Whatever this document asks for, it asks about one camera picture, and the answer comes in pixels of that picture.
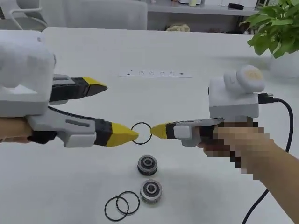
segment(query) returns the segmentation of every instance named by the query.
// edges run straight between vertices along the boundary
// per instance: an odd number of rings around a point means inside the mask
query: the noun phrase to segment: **white power strip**
[[[162,70],[129,70],[120,74],[120,77],[192,78],[190,74],[184,72]]]

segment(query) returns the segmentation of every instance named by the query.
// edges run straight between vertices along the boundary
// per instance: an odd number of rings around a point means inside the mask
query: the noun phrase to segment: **green plant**
[[[299,50],[299,0],[279,0],[277,5],[261,7],[243,23],[257,30],[247,43],[258,55],[269,49],[279,58]]]

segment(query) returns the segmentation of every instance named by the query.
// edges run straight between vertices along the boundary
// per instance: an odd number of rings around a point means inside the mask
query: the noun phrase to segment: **black rubber ring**
[[[140,125],[140,124],[147,125],[147,126],[149,127],[149,129],[151,129],[151,126],[150,126],[148,123],[145,123],[145,122],[138,122],[138,123],[136,123],[136,124],[133,125],[133,127],[131,128],[131,130],[132,130],[134,127],[136,127],[137,125]],[[144,144],[146,144],[146,143],[148,143],[148,142],[150,141],[151,136],[152,136],[152,134],[150,134],[149,139],[148,139],[147,141],[143,142],[143,143],[138,143],[138,142],[135,142],[135,141],[133,141],[133,142],[134,142],[135,144],[137,144],[137,145],[144,145]]]
[[[118,199],[121,198],[121,196],[124,195],[124,194],[132,194],[132,195],[135,195],[135,196],[136,196],[136,198],[137,198],[137,200],[138,200],[138,206],[137,206],[137,208],[136,208],[134,211],[132,211],[132,212],[129,212],[129,211],[124,212],[124,211],[122,211],[122,210],[118,207]],[[140,206],[140,199],[139,199],[138,195],[137,195],[135,192],[130,191],[130,190],[122,192],[120,195],[118,195],[118,198],[116,199],[116,207],[117,207],[117,210],[118,210],[120,213],[124,214],[124,215],[128,215],[128,216],[129,216],[129,215],[133,215],[135,212],[138,211],[139,206]]]
[[[128,207],[128,208],[127,208],[127,213],[129,212],[129,203],[128,203],[128,201],[127,201],[126,199],[124,199],[123,197],[119,197],[119,196],[115,196],[115,197],[110,198],[110,199],[106,202],[106,204],[105,204],[105,207],[104,207],[104,213],[105,213],[106,218],[109,219],[109,220],[112,221],[112,222],[119,222],[119,221],[123,220],[123,219],[127,216],[127,214],[123,214],[124,216],[121,217],[121,218],[119,218],[119,219],[112,219],[112,218],[110,218],[110,217],[107,215],[107,212],[106,212],[107,205],[109,204],[109,202],[111,202],[113,199],[116,199],[116,198],[117,198],[117,200],[120,198],[120,199],[122,199],[122,200],[125,201],[125,203],[127,204],[127,207]]]

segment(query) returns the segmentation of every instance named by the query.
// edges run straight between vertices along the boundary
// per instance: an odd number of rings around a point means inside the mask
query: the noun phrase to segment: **pixelated hand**
[[[252,120],[248,122],[223,122],[213,131],[211,144],[200,143],[207,156],[232,157],[239,156],[241,151],[258,148],[264,144],[269,135],[263,133],[263,128],[253,127]]]
[[[29,143],[32,134],[30,125],[24,118],[0,118],[1,142]]]

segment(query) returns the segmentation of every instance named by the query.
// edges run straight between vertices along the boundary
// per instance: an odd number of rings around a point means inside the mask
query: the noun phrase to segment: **bearing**
[[[142,175],[151,176],[157,172],[158,162],[155,157],[151,155],[144,155],[140,157],[137,168]]]
[[[156,204],[160,201],[162,186],[155,180],[146,180],[140,189],[141,199],[147,204]]]

